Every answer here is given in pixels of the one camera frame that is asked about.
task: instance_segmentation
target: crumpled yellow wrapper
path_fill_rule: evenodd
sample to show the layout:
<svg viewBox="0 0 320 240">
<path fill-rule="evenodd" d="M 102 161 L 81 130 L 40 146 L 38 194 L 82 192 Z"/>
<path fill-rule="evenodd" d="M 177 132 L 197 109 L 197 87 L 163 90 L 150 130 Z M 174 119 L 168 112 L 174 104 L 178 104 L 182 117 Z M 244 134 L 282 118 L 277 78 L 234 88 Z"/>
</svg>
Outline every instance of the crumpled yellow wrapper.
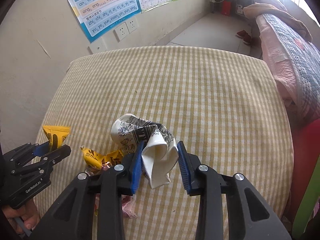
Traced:
<svg viewBox="0 0 320 240">
<path fill-rule="evenodd" d="M 63 141 L 70 133 L 70 127 L 44 125 L 43 131 L 49 140 L 49 151 L 54 151 L 62 146 Z"/>
<path fill-rule="evenodd" d="M 83 152 L 83 158 L 88 166 L 94 167 L 96 169 L 101 169 L 102 165 L 110 162 L 112 166 L 120 164 L 123 158 L 121 150 L 116 150 L 107 155 L 102 155 L 89 148 L 80 147 Z"/>
</svg>

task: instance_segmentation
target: baseboard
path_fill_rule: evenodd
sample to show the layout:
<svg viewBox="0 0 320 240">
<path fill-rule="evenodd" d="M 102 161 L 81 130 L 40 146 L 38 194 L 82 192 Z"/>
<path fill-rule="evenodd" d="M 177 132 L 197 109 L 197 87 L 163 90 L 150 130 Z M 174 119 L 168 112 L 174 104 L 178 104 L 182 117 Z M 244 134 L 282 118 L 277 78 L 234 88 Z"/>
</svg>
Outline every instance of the baseboard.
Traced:
<svg viewBox="0 0 320 240">
<path fill-rule="evenodd" d="M 182 33 L 186 28 L 188 28 L 190 25 L 194 24 L 196 21 L 200 20 L 202 17 L 207 15 L 209 13 L 209 10 L 204 11 L 202 13 L 199 13 L 181 25 L 179 25 L 177 28 L 175 28 L 173 31 L 169 32 L 166 34 L 164 37 L 162 37 L 159 41 L 154 44 L 154 46 L 165 46 L 167 45 L 170 41 L 172 41 L 175 37 L 177 37 L 180 33 Z"/>
</svg>

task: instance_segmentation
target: brown blanket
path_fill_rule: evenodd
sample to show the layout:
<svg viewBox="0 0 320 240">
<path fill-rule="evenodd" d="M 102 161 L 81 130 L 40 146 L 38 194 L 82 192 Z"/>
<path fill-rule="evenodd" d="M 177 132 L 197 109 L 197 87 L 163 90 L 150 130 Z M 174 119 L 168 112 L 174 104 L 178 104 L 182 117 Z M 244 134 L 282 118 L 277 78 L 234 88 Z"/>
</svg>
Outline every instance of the brown blanket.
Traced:
<svg viewBox="0 0 320 240">
<path fill-rule="evenodd" d="M 275 6 L 266 3 L 255 3 L 243 8 L 244 15 L 248 19 L 255 19 L 258 15 L 268 13 L 277 16 L 281 21 L 291 27 L 306 41 L 312 42 L 312 36 L 303 24 L 303 22 L 296 20 L 287 12 L 281 11 Z"/>
</svg>

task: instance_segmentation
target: electrical outlet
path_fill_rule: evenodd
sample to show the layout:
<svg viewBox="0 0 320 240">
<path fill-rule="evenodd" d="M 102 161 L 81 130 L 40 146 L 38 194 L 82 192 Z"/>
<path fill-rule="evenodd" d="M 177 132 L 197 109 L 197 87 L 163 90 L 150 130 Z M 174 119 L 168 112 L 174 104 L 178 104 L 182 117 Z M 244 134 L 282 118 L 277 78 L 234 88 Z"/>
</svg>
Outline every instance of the electrical outlet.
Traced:
<svg viewBox="0 0 320 240">
<path fill-rule="evenodd" d="M 127 25 L 129 33 L 132 33 L 135 29 L 137 29 L 139 27 L 139 24 L 138 24 L 136 17 L 130 18 L 129 20 L 127 20 L 125 22 L 125 24 Z"/>
<path fill-rule="evenodd" d="M 129 34 L 127 25 L 125 25 L 125 23 L 122 23 L 120 26 L 116 27 L 113 31 L 119 41 Z"/>
<path fill-rule="evenodd" d="M 107 51 L 107 46 L 105 45 L 102 38 L 97 39 L 96 41 L 91 43 L 89 48 L 90 48 L 92 54 Z"/>
</svg>

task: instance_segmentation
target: white wall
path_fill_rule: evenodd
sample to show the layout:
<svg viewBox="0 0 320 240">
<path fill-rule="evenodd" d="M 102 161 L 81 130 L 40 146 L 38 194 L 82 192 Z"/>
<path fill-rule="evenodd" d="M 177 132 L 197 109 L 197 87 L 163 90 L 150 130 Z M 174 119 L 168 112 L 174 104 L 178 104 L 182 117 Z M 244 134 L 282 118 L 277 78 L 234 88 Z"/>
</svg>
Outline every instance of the white wall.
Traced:
<svg viewBox="0 0 320 240">
<path fill-rule="evenodd" d="M 320 27 L 309 15 L 291 0 L 281 0 L 288 13 L 299 21 L 302 21 L 312 35 L 312 43 L 320 50 Z"/>
<path fill-rule="evenodd" d="M 140 27 L 109 50 L 154 45 L 183 22 L 208 10 L 208 0 L 180 0 L 137 15 Z M 3 152 L 34 142 L 69 63 L 89 55 L 67 0 L 16 0 L 0 25 L 0 122 Z"/>
</svg>

